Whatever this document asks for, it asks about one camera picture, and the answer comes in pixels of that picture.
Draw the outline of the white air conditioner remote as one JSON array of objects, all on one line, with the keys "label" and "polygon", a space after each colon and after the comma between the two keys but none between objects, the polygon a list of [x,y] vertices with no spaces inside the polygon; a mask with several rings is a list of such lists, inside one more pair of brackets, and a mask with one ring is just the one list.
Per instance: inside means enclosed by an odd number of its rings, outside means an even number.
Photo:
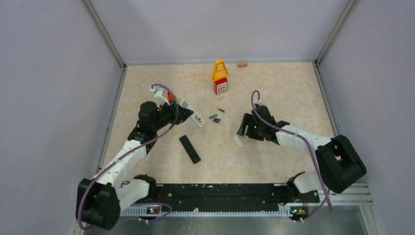
[{"label": "white air conditioner remote", "polygon": [[191,110],[192,114],[191,114],[190,118],[199,127],[203,127],[203,125],[205,123],[205,120],[202,118],[202,116],[194,109],[194,107],[186,99],[184,99],[184,98],[180,99],[179,105],[183,108]]}]

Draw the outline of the white remote battery cover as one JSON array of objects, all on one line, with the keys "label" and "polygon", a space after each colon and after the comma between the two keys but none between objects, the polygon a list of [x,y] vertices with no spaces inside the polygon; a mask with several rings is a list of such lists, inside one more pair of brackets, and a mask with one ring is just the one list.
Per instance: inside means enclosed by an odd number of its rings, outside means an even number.
[{"label": "white remote battery cover", "polygon": [[240,139],[240,137],[239,137],[238,135],[235,135],[235,136],[233,137],[233,139],[234,139],[234,141],[237,143],[237,145],[238,145],[239,147],[243,147],[243,146],[244,146],[244,143],[242,142],[242,140]]}]

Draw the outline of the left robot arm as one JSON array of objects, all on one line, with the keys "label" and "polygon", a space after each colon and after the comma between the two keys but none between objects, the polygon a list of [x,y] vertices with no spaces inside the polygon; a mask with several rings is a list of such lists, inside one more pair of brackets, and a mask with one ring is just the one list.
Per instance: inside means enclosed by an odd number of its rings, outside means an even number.
[{"label": "left robot arm", "polygon": [[152,202],[157,189],[142,179],[133,179],[122,186],[133,167],[163,137],[158,131],[168,126],[172,129],[195,114],[193,107],[185,100],[167,101],[157,105],[147,101],[140,105],[138,121],[127,137],[119,153],[110,163],[91,179],[83,179],[78,185],[75,217],[82,230],[93,226],[112,229],[121,212],[142,199]]}]

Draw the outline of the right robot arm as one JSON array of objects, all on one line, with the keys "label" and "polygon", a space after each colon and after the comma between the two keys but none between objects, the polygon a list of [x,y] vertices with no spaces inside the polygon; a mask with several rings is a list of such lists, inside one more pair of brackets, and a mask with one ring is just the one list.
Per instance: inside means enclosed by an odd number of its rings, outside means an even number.
[{"label": "right robot arm", "polygon": [[367,173],[367,168],[350,140],[344,135],[323,137],[296,128],[287,121],[276,121],[264,105],[245,113],[237,131],[258,141],[270,141],[309,154],[314,171],[299,173],[289,180],[287,196],[301,201],[307,192],[327,188],[342,193]]}]

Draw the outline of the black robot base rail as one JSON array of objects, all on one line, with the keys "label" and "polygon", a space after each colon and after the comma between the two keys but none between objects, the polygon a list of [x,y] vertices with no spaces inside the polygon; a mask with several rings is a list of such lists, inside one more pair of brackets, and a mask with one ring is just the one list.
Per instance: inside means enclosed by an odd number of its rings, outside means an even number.
[{"label": "black robot base rail", "polygon": [[136,180],[149,183],[145,214],[170,215],[277,215],[306,218],[309,203],[319,203],[319,193],[299,193],[290,184],[157,184],[148,175]]}]

